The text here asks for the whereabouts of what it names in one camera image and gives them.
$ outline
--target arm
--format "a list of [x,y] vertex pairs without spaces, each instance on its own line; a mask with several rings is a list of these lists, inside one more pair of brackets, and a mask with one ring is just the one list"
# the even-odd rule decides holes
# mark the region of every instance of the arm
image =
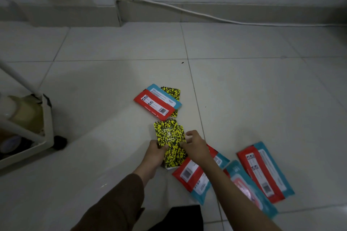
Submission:
[[281,229],[259,210],[219,168],[210,155],[206,141],[199,133],[194,130],[187,132],[187,135],[191,135],[192,138],[187,139],[187,143],[182,142],[181,147],[188,153],[190,159],[202,168],[210,180],[232,229],[235,231],[280,231]]
[[151,140],[141,164],[105,194],[83,215],[72,231],[131,230],[141,215],[144,187],[163,162],[168,146],[161,149]]

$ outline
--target blue package section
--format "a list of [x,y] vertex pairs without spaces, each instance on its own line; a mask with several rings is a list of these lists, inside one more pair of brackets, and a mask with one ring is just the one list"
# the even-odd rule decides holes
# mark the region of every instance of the blue package section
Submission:
[[[291,196],[291,195],[294,195],[294,194],[295,194],[294,190],[292,189],[292,187],[291,187],[290,184],[288,183],[287,179],[285,178],[285,176],[284,176],[284,174],[282,173],[282,171],[280,170],[280,168],[277,166],[275,160],[272,158],[272,156],[271,156],[271,154],[269,153],[269,151],[267,150],[265,144],[264,144],[262,141],[260,141],[260,142],[258,142],[258,143],[256,143],[256,144],[254,144],[254,147],[255,147],[258,151],[263,149],[263,150],[266,152],[266,154],[267,154],[269,160],[270,160],[271,163],[272,163],[272,166],[275,168],[275,170],[277,171],[278,175],[280,176],[280,178],[281,178],[283,184],[284,184],[284,185],[286,186],[286,188],[287,188],[287,189],[284,190],[284,191],[281,190],[281,192],[282,192],[282,194],[284,195],[284,197],[287,198],[287,197],[289,197],[289,196]],[[265,165],[267,165],[268,162],[264,160],[263,156],[262,156],[262,159],[263,159]]]
[[263,213],[265,213],[270,218],[273,218],[275,215],[277,215],[278,211],[276,207],[268,200],[268,198],[263,194],[263,192],[259,190],[258,186],[255,184],[255,182],[252,181],[252,179],[246,173],[245,169],[243,169],[239,161],[232,161],[225,169],[230,174],[230,178],[233,178],[234,176],[238,175],[242,177],[242,180],[246,182],[248,188],[250,188],[253,191],[254,195],[257,198],[257,200],[254,200],[252,202],[255,204],[261,203],[261,205],[259,205],[258,208],[260,208],[263,211]]
[[[220,153],[217,153],[216,155],[220,160],[221,163],[219,164],[219,167],[224,169],[225,166],[227,166],[227,164],[230,162],[230,160],[228,158],[226,158],[225,156],[221,155]],[[211,183],[210,181],[208,181],[208,183],[206,184],[206,188],[204,190],[204,192],[202,194],[198,194],[195,190],[193,190],[191,192],[191,195],[201,204],[204,205],[205,202],[205,197],[207,194],[207,191],[210,189],[211,187]]]
[[170,94],[163,91],[161,88],[159,88],[157,85],[152,84],[147,88],[151,93],[153,93],[155,96],[157,96],[159,99],[161,99],[163,102],[166,102],[168,105],[175,108],[175,110],[178,110],[178,108],[182,105],[178,100],[176,100],[174,97],[172,97]]

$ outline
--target person's left hand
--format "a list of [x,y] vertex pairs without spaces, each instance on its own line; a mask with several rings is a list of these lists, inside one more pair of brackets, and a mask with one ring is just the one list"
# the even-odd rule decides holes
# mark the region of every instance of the person's left hand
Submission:
[[155,171],[163,162],[168,148],[169,146],[165,145],[159,149],[156,140],[150,141],[150,146],[148,147],[141,164],[133,172],[141,177],[143,186],[146,186],[148,181],[154,177]]

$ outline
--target white extension cord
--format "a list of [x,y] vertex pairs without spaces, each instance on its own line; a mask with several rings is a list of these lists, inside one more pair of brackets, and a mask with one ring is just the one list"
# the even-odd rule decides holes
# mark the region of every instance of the white extension cord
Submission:
[[176,7],[173,5],[169,5],[166,3],[162,3],[162,2],[156,2],[156,1],[152,1],[152,0],[141,0],[143,2],[147,2],[147,3],[151,3],[151,4],[155,4],[155,5],[160,5],[160,6],[165,6],[165,7],[171,7],[173,9],[176,10],[180,10],[183,12],[187,12],[190,14],[194,14],[194,15],[198,15],[198,16],[203,16],[206,18],[210,18],[210,19],[215,19],[221,22],[226,22],[226,23],[232,23],[232,24],[237,24],[237,25],[251,25],[251,26],[265,26],[265,27],[342,27],[342,26],[346,26],[346,24],[282,24],[282,23],[247,23],[247,22],[239,22],[239,21],[233,21],[233,20],[228,20],[228,19],[221,19],[221,18],[217,18],[208,14],[203,14],[203,13],[198,13],[198,12],[194,12],[194,11],[190,11],[190,10],[186,10],[180,7]]

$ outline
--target black pants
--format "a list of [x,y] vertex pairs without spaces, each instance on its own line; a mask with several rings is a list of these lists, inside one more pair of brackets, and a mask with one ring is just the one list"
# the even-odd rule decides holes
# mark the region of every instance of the black pants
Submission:
[[170,209],[164,220],[153,226],[148,231],[203,231],[204,222],[202,220],[199,205],[180,206]]

